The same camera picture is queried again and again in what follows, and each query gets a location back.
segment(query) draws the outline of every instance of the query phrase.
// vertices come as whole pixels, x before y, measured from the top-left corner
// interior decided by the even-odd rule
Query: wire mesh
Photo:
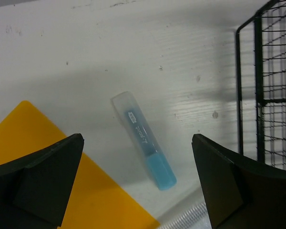
[[[265,160],[286,170],[286,0],[261,14]]]
[[[241,53],[241,45],[244,49],[245,44],[240,38],[241,31],[243,36],[250,35],[247,32],[250,29],[254,32],[254,70],[251,72],[241,61],[241,58],[244,61],[248,58]],[[256,159],[286,170],[286,0],[269,1],[238,28],[236,73],[239,153],[248,154],[244,150],[244,140],[252,139],[245,135],[248,120],[243,108],[243,104],[249,102],[243,103],[244,86],[247,85],[245,76],[251,73],[255,76],[251,78],[255,85],[251,85],[255,88]]]

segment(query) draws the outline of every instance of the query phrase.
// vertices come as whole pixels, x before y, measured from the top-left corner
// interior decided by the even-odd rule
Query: white table surface
[[[235,28],[266,0],[39,0],[0,7],[0,121],[31,101],[155,218],[199,188],[191,140],[237,150]],[[131,91],[177,185],[159,191],[110,98]]]

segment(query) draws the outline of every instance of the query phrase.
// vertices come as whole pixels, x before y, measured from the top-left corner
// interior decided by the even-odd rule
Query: dark spot on surface
[[[126,3],[124,3],[124,2],[119,2],[119,3],[116,3],[116,4],[114,4],[114,5],[111,5],[110,7],[115,7],[115,6],[120,6],[120,5],[126,5],[126,4],[133,3],[133,2],[136,2],[136,1],[132,1],[132,2],[126,1]]]
[[[92,6],[92,1],[89,4],[86,4],[86,5],[72,6],[71,9],[82,8],[82,7],[87,7],[87,6]]]
[[[5,32],[6,32],[6,34],[10,34],[11,32],[13,32],[13,30],[12,30],[10,25],[6,26]]]
[[[217,113],[217,111],[214,111],[214,112],[213,112],[212,117],[215,118],[215,119],[218,118],[218,113]]]
[[[114,5],[111,5],[110,7],[115,7],[115,6],[120,6],[120,5],[125,5],[126,3],[124,2],[119,2],[119,3],[116,3]]]

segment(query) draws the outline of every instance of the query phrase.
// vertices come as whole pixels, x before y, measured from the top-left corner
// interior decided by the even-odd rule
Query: metal grid
[[[252,22],[257,160],[286,170],[286,0],[268,2],[236,33],[239,153],[244,153],[239,33]]]

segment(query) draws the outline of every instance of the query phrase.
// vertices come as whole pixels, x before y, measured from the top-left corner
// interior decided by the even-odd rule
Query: orange folder
[[[0,123],[0,165],[65,138],[30,102],[21,102]],[[62,229],[154,229],[159,226],[88,156],[76,174]]]

